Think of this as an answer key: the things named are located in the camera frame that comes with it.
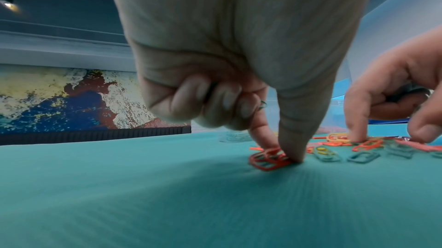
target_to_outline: fabric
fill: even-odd
[[[250,145],[200,133],[1,146],[0,247],[441,246],[442,159],[308,155],[266,173],[248,164]]]

